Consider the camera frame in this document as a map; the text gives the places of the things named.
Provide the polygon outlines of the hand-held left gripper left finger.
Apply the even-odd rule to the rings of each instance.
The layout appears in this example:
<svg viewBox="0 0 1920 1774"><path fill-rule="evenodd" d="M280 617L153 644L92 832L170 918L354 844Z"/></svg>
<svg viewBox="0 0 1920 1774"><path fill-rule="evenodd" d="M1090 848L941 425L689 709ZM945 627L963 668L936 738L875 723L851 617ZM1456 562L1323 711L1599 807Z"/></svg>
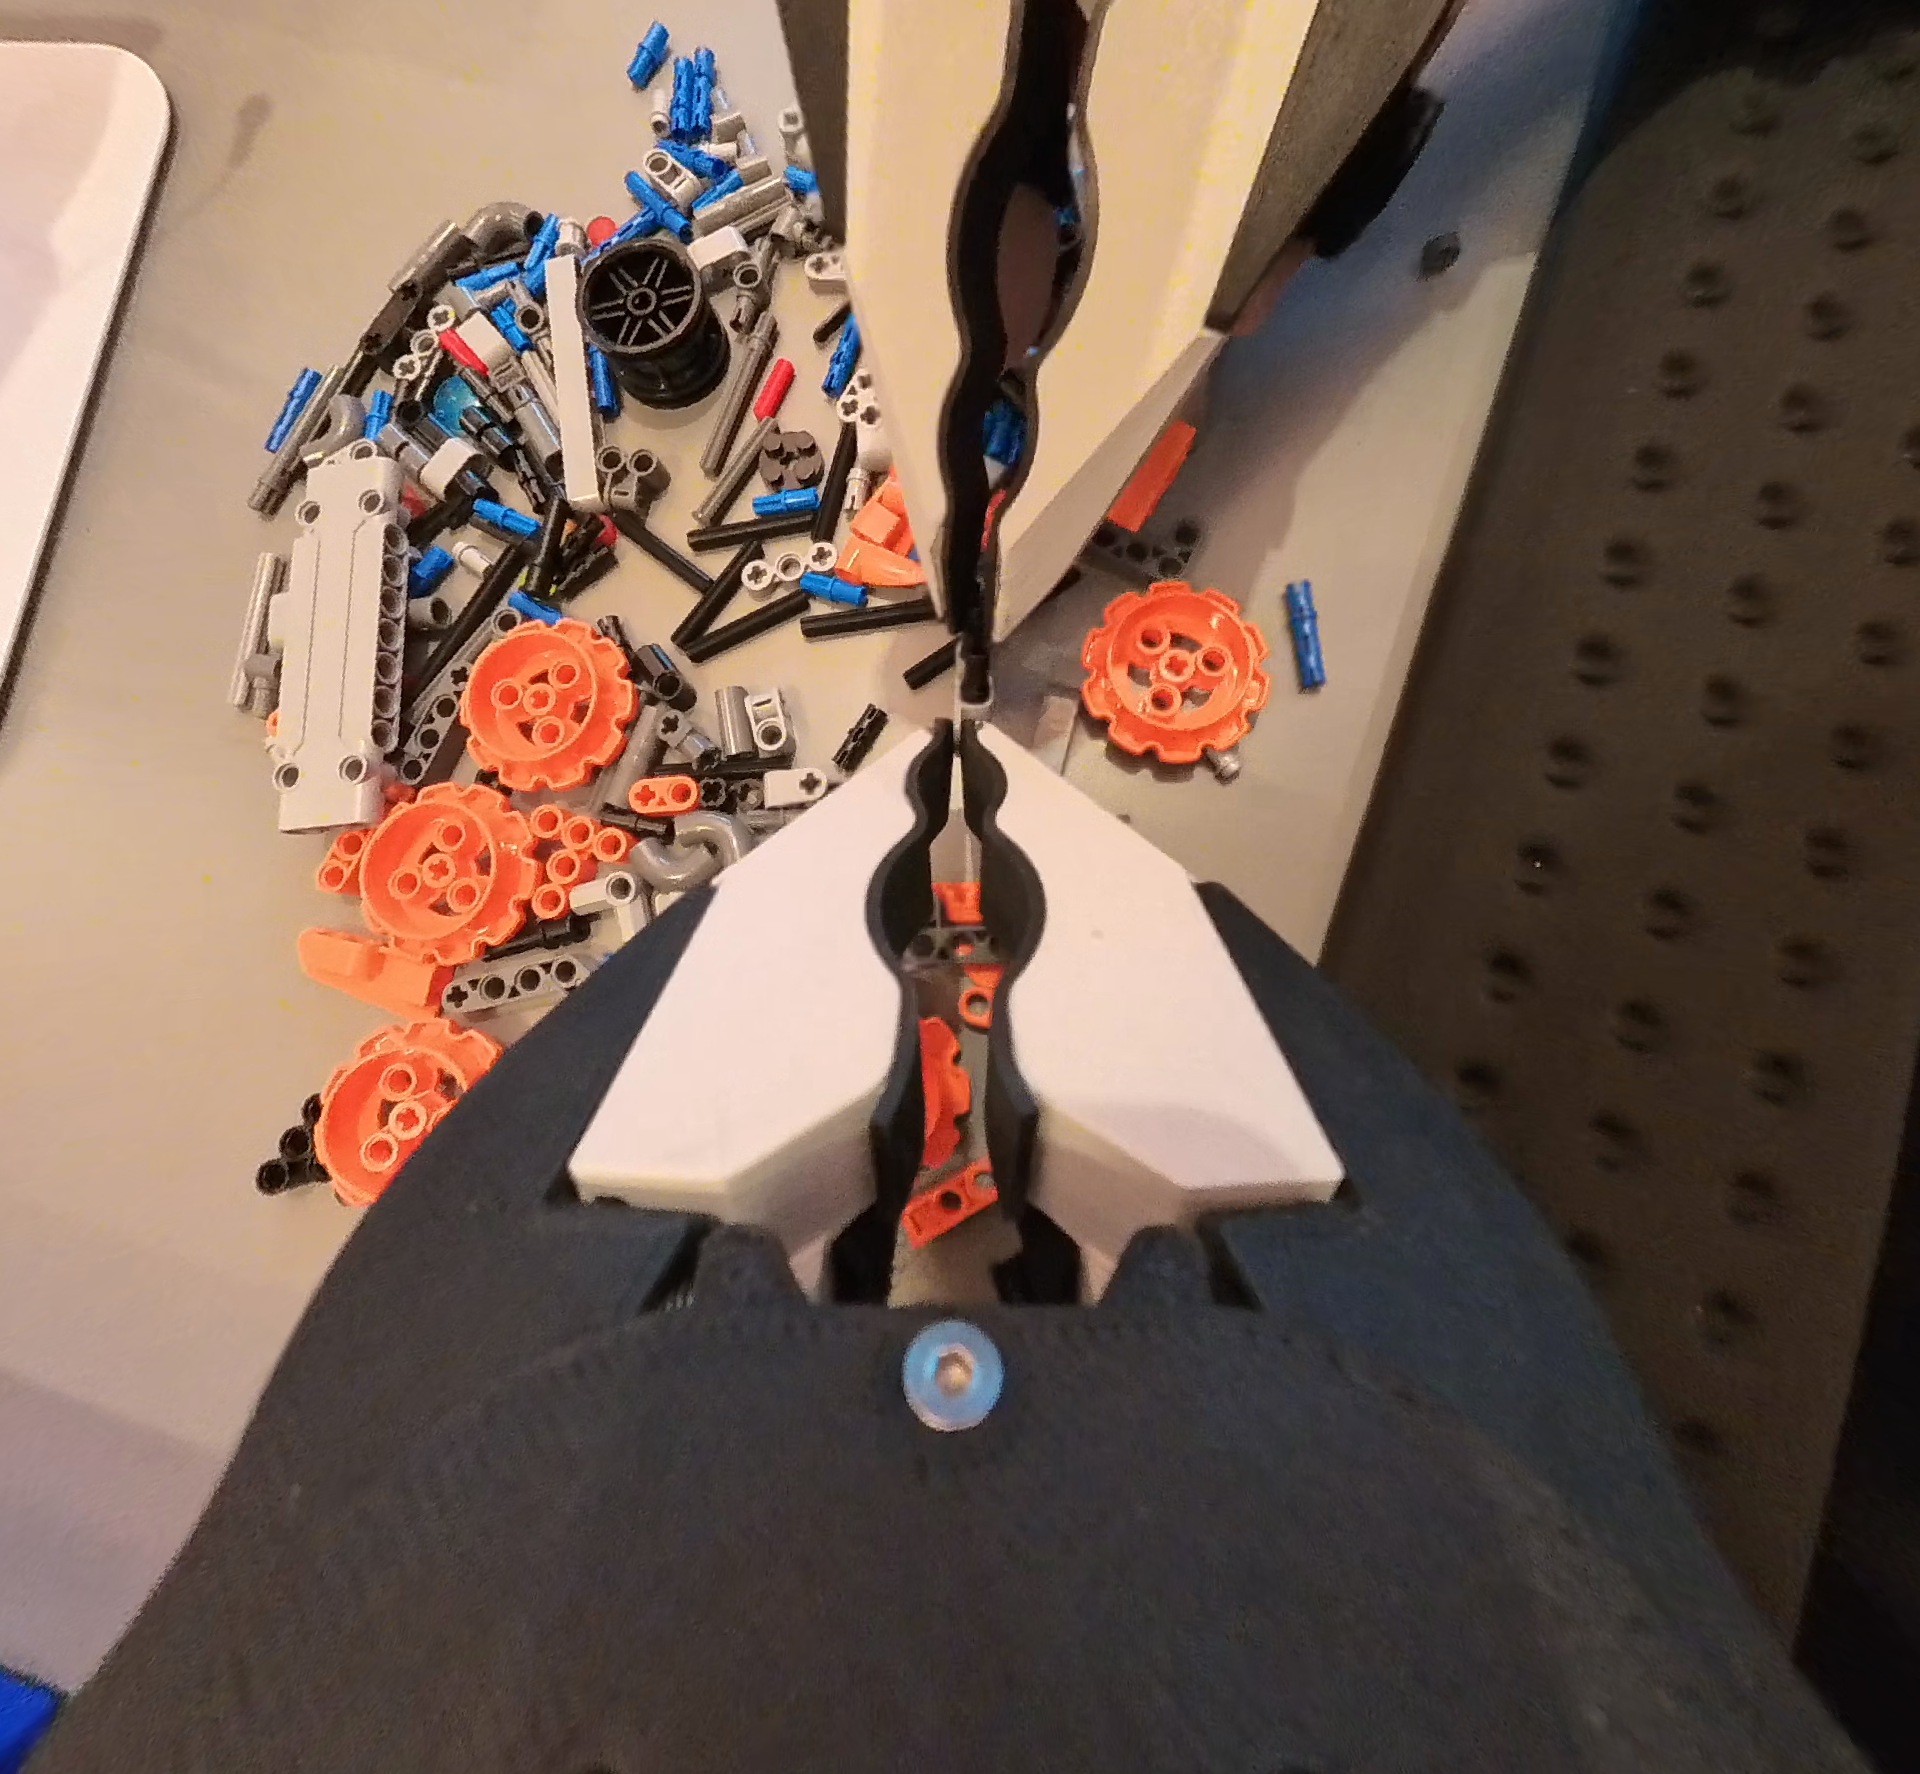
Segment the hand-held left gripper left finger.
<svg viewBox="0 0 1920 1774"><path fill-rule="evenodd" d="M832 1296L887 1296L924 1151L930 842L955 732L887 750L671 914L691 932L575 1147L585 1200L781 1241Z"/></svg>

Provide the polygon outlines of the long grey frame piece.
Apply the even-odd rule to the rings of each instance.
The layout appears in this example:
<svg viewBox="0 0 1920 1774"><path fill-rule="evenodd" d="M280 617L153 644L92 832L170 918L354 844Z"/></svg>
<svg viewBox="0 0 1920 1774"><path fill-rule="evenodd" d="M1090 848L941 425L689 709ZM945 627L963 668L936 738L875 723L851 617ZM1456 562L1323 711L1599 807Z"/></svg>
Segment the long grey frame piece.
<svg viewBox="0 0 1920 1774"><path fill-rule="evenodd" d="M372 441L327 456L296 538L254 572L229 703L268 723L280 834L368 826L397 750L409 554L399 466Z"/></svg>

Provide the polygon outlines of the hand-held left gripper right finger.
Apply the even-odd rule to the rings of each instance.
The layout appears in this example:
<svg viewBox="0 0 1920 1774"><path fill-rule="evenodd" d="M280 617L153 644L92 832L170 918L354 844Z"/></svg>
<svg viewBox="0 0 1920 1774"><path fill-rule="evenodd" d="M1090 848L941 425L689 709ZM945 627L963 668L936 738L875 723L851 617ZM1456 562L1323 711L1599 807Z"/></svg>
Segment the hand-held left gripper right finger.
<svg viewBox="0 0 1920 1774"><path fill-rule="evenodd" d="M1172 856L992 726L973 838L1002 954L986 1134L1004 1214L1096 1296L1135 1236L1327 1202L1341 1163Z"/></svg>

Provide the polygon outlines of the orange panel piece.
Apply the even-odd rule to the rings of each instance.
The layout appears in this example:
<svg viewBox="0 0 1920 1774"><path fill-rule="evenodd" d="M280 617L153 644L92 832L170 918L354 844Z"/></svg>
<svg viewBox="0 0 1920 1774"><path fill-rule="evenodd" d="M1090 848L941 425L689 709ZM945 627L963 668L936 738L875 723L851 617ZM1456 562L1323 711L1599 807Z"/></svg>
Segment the orange panel piece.
<svg viewBox="0 0 1920 1774"><path fill-rule="evenodd" d="M1098 531L1139 535L1151 523L1163 497L1180 478L1194 441L1196 425L1192 421L1168 421L1110 501L1098 523Z"/></svg>

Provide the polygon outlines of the white book stand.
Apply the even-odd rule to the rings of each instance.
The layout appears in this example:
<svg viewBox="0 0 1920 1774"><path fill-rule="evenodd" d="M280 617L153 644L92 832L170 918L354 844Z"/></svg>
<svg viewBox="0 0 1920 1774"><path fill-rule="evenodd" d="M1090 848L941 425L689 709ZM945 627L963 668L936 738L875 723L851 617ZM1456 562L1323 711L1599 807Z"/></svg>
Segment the white book stand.
<svg viewBox="0 0 1920 1774"><path fill-rule="evenodd" d="M29 632L176 131L147 61L2 45L2 683Z"/></svg>

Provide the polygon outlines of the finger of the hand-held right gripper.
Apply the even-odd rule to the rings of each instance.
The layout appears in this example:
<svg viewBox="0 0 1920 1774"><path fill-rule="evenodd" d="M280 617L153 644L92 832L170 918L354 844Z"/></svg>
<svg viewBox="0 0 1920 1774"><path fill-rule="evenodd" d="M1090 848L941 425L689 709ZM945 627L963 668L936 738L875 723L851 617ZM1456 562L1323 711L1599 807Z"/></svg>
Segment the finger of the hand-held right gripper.
<svg viewBox="0 0 1920 1774"><path fill-rule="evenodd" d="M922 574L981 629L1024 0L847 0L847 272Z"/></svg>
<svg viewBox="0 0 1920 1774"><path fill-rule="evenodd" d="M1321 0L1104 0L1078 104L1090 237L998 515L1010 636L1223 345L1213 298Z"/></svg>

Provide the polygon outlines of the black spoked wheel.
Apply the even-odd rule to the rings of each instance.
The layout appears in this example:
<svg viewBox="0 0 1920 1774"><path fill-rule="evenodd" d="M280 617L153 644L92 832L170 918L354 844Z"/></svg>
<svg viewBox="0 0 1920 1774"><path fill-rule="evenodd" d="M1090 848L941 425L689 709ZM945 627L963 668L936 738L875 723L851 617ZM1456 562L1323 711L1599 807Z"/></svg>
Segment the black spoked wheel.
<svg viewBox="0 0 1920 1774"><path fill-rule="evenodd" d="M579 319L620 392L646 409L685 409L728 376L728 333L689 249L671 235L597 249L581 272Z"/></svg>

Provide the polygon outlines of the pile of plastic building pieces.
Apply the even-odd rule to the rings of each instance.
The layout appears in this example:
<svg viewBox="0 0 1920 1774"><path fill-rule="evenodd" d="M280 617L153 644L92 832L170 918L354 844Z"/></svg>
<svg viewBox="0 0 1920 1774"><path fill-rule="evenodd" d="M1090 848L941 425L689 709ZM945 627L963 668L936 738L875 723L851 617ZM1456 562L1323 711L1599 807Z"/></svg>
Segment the pile of plastic building pieces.
<svg viewBox="0 0 1920 1774"><path fill-rule="evenodd" d="M640 204L630 227L662 227L673 235L681 225L683 208L652 184L654 174L681 178L691 202L703 200L707 174L714 174L712 188L732 200L732 161L707 155L707 147L722 131L734 133L736 125L736 112L722 112L712 125L697 123L689 139L667 131L646 168L630 176ZM409 572L401 713L393 775L374 820L421 785L485 779L468 736L456 732L442 711L464 687L468 662L519 619L573 617L618 642L640 697L638 728L593 785L564 787L556 801L599 813L632 836L652 832L660 844L675 836L671 820L632 813L632 781L685 775L701 783L703 805L728 815L757 844L818 807L802 793L802 775L826 777L834 760L844 760L847 768L834 779L840 785L883 732L885 715L875 709L855 726L826 768L793 768L783 695L736 689L716 697L714 711L728 736L712 744L685 709L693 693L669 654L654 644L630 644L613 617L591 621L568 611L570 601L611 570L618 538L685 578L697 589L699 603L732 597L644 523L652 495L669 488L667 466L654 454L605 446L601 431L620 413L620 390L611 386L607 360L585 337L579 282L597 249L636 237L611 221L585 229L515 202L485 208L464 225L444 223L397 276L393 298L350 362L325 374L303 370L282 409L274 462L256 491L260 509L276 511L290 499L296 513L305 476L356 439L372 441L403 476L399 513ZM346 830L317 836L327 838L329 850ZM319 885L360 901L354 891L323 885L323 862ZM640 924L615 916L564 912L554 924L528 924L525 946L487 948L485 961L528 967L546 954L564 956L583 975L570 991L577 993L593 971L611 965L609 954L593 952L599 928L620 928L624 944L640 932ZM303 961L301 969L388 1014L384 1028L399 1024L401 1016L382 1008L372 989L331 985ZM501 1012L521 1001L556 1008L566 995L517 995L464 1016L460 1024L493 1038L487 1024ZM951 1028L924 1014L922 1026L926 1077L953 1053L969 1093ZM333 1192L319 1177L288 1181L280 1169L284 1138L303 1128L317 1102L319 1093L262 1163L262 1194L301 1185ZM945 1126L924 1126L930 1138L924 1167L941 1155L936 1140L957 1138L957 1118L967 1110L947 1118ZM943 1187L916 1187L912 1204L904 1206L906 1228L918 1239L941 1230L941 1202L955 1204L959 1216L992 1204L996 1192L984 1185L986 1169L988 1163L973 1163Z"/></svg>

